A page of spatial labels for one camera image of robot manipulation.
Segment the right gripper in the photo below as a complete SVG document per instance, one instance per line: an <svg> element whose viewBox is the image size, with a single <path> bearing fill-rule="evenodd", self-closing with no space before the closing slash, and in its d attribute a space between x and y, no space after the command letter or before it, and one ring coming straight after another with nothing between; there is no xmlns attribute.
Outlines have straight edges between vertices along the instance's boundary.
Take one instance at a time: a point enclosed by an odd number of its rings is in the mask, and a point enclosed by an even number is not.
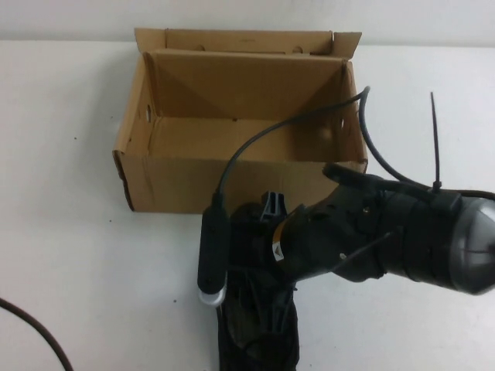
<svg viewBox="0 0 495 371"><path fill-rule="evenodd" d="M374 251L385 238L378 227L384 191L374 184L377 177L338 164L326 165L323 174L337 187L288 217L283 193L268 191L261 197L261 223L287 217L273 234L283 255L271 263L273 273L286 284L327 273L355 283L383 277ZM293 292L294 288L281 288L273 293L271 331L276 335L288 327Z"/></svg>

